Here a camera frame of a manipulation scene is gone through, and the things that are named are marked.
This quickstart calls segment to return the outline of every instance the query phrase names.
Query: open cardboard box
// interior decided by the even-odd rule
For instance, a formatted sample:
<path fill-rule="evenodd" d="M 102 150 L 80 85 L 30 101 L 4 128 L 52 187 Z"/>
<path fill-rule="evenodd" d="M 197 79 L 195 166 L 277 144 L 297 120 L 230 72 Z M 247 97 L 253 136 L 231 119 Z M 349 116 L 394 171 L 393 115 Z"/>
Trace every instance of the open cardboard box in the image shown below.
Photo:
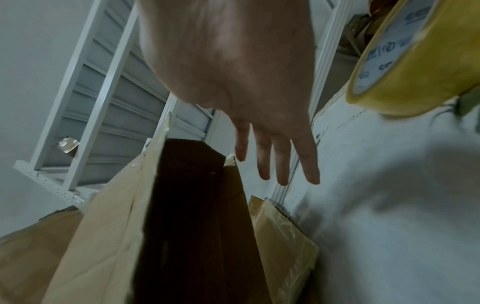
<path fill-rule="evenodd" d="M 167 131 L 89 203 L 43 303 L 271 303 L 235 161 Z"/>

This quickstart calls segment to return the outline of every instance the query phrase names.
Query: cardboard package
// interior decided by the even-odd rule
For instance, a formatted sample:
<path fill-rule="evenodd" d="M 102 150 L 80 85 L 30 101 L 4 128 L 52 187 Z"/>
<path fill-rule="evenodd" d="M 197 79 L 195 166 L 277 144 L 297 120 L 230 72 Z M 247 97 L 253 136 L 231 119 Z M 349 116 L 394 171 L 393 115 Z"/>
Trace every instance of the cardboard package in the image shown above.
<path fill-rule="evenodd" d="M 43 303 L 271 303 L 235 161 L 167 131 L 89 203 Z"/>
<path fill-rule="evenodd" d="M 77 229 L 75 207 L 0 238 L 0 303 L 40 303 Z"/>
<path fill-rule="evenodd" d="M 297 303 L 315 267 L 319 248 L 272 201 L 252 197 L 248 209 L 271 301 Z M 313 299 L 304 296 L 302 302 L 312 303 Z"/>

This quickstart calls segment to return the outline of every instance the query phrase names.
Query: hand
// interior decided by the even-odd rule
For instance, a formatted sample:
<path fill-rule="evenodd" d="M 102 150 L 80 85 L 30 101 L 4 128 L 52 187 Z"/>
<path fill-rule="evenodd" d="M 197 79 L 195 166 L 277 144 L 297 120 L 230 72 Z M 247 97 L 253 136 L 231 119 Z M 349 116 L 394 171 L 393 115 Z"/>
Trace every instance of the hand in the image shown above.
<path fill-rule="evenodd" d="M 180 100 L 224 111 L 260 177 L 288 185 L 291 142 L 306 179 L 320 183 L 308 107 L 315 46 L 308 0 L 138 0 L 147 64 Z"/>

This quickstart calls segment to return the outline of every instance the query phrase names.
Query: packing tape roll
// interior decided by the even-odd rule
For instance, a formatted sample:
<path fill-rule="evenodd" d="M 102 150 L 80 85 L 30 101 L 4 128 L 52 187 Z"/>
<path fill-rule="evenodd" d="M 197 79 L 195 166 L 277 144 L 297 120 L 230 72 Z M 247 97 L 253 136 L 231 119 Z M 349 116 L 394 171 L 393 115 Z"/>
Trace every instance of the packing tape roll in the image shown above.
<path fill-rule="evenodd" d="M 346 101 L 425 113 L 480 84 L 480 0 L 400 0 L 362 54 Z"/>

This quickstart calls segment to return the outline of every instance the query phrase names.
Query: finger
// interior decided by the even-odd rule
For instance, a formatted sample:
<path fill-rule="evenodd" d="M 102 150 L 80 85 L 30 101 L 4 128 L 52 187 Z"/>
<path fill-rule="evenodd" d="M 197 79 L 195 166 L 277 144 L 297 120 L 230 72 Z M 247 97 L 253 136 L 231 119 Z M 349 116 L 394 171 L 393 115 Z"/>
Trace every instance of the finger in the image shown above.
<path fill-rule="evenodd" d="M 275 150 L 276 179 L 281 186 L 287 186 L 289 184 L 292 144 L 290 139 L 280 133 L 272 133 L 270 136 Z"/>
<path fill-rule="evenodd" d="M 269 180 L 270 153 L 272 151 L 270 133 L 265 128 L 253 125 L 253 135 L 255 135 L 258 174 L 262 179 Z"/>
<path fill-rule="evenodd" d="M 317 145 L 315 144 L 310 125 L 306 124 L 291 141 L 300 159 L 306 180 L 315 185 L 320 184 Z"/>
<path fill-rule="evenodd" d="M 235 156 L 244 161 L 249 147 L 250 123 L 243 119 L 232 119 L 231 122 L 235 126 Z"/>

